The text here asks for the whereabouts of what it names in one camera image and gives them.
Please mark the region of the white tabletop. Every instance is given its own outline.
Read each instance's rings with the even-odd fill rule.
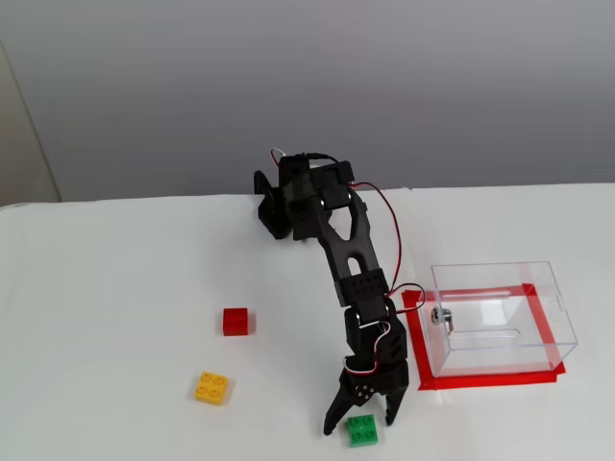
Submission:
[[[552,263],[579,341],[558,383],[419,393],[410,352],[397,421],[381,397],[354,408],[380,440],[349,449],[343,426],[322,435],[349,352],[327,261],[315,241],[275,241],[258,198],[16,206],[0,210],[0,459],[613,458],[615,185],[387,195],[402,281],[434,263]],[[362,197],[390,279],[390,215]],[[222,336],[224,307],[248,307],[256,333]],[[224,406],[192,397],[202,371],[230,378]]]

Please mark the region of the black wire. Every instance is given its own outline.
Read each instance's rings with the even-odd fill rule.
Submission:
[[[419,305],[415,306],[415,307],[411,307],[408,309],[400,309],[397,311],[398,314],[404,313],[404,312],[412,312],[413,310],[418,310],[421,307],[423,307],[423,305],[425,304],[425,302],[427,301],[427,293],[425,292],[425,288],[423,288],[421,285],[419,285],[418,283],[402,283],[401,285],[397,285],[395,288],[393,288],[388,295],[386,295],[386,297],[390,297],[391,295],[393,295],[397,290],[399,290],[400,288],[402,288],[403,286],[416,286],[417,288],[419,288],[421,290],[421,293],[423,293],[423,302],[420,303]]]
[[[337,158],[328,156],[327,154],[320,154],[318,152],[307,152],[307,153],[303,152],[303,155],[313,160],[326,159],[326,160],[331,160],[335,163],[339,163],[339,161],[337,161]]]

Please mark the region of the gray wall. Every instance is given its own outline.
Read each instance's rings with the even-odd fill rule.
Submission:
[[[0,206],[57,202],[58,191],[0,43]]]
[[[610,0],[2,0],[65,200],[250,192],[268,150],[381,186],[615,181]]]

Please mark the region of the green lego brick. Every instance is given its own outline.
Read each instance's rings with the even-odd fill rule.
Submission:
[[[350,434],[350,446],[365,447],[375,445],[378,442],[376,424],[373,415],[357,416],[348,419],[348,432]]]

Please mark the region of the red lego brick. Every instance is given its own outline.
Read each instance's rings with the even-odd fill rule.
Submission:
[[[225,336],[246,336],[248,334],[248,309],[246,307],[224,309],[222,331]]]

